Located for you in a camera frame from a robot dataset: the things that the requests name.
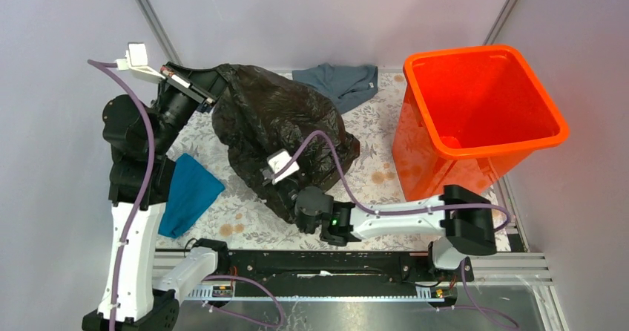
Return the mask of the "black plastic trash bag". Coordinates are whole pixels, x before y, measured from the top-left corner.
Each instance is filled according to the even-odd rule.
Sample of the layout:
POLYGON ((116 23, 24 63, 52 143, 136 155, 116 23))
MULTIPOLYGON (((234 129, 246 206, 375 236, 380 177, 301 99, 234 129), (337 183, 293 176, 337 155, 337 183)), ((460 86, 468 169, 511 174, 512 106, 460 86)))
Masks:
POLYGON ((292 195, 308 186, 329 190, 340 179, 322 137, 298 157, 300 169, 277 184, 262 170, 269 156, 296 152, 313 131, 332 141, 344 171, 360 156, 360 141, 350 134, 333 102, 307 85, 253 65, 215 67, 228 83, 211 115, 212 127, 228 147, 228 161, 238 177, 287 223, 295 221, 292 195))

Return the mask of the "orange plastic trash bin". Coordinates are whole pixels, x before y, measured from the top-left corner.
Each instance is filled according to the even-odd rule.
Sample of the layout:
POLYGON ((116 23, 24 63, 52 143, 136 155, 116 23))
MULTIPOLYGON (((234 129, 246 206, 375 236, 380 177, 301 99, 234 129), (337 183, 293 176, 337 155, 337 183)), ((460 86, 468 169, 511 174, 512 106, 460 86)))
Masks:
POLYGON ((407 200, 452 184, 482 193, 533 152, 569 136, 567 121, 514 47, 415 53, 403 72, 392 156, 407 200))

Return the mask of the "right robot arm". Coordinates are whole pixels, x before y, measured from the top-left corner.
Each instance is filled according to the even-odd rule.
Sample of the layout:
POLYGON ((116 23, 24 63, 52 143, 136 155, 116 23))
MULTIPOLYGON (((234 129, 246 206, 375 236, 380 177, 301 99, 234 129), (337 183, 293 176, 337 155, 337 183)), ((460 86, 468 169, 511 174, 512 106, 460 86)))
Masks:
POLYGON ((294 204, 295 224, 305 234, 320 233, 329 245, 382 235, 436 235, 425 261, 428 276, 442 281, 469 256, 497 252, 495 206, 462 186, 446 185, 442 194, 384 205, 338 202, 315 187, 302 190, 294 204))

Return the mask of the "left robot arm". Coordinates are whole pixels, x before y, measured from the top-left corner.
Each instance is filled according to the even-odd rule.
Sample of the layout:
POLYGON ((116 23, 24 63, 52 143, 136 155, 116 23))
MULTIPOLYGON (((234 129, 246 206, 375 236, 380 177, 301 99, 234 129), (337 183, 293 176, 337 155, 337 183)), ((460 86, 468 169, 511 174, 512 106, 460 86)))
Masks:
POLYGON ((219 182, 193 158, 167 153, 201 107, 227 88, 214 69, 167 63, 157 77, 157 98, 144 104, 128 85, 104 107, 103 138, 111 147, 108 198, 113 241, 99 306, 82 319, 84 330, 172 330, 180 304, 207 276, 230 269, 225 243, 202 239, 159 281, 153 279, 157 236, 168 220, 198 218, 217 198, 219 182))

